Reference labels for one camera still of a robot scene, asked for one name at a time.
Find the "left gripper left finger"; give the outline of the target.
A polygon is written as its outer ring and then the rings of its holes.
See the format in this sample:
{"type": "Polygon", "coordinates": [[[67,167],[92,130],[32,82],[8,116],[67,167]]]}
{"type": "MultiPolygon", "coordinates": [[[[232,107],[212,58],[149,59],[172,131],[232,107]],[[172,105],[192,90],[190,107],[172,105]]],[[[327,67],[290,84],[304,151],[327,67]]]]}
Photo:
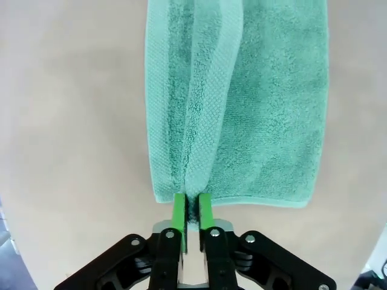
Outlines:
{"type": "Polygon", "coordinates": [[[129,234],[56,289],[131,289],[149,279],[149,289],[177,289],[186,244],[187,197],[174,197],[172,220],[147,239],[129,234]]]}

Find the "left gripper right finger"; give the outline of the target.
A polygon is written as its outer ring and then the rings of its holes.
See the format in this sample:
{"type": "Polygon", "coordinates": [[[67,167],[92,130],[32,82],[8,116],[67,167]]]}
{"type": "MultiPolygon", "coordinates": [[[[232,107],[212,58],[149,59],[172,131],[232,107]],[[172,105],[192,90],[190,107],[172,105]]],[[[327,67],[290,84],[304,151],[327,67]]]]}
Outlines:
{"type": "Polygon", "coordinates": [[[201,251],[210,289],[239,289],[236,276],[262,289],[329,289],[336,282],[258,231],[237,236],[216,224],[211,197],[198,196],[201,251]]]}

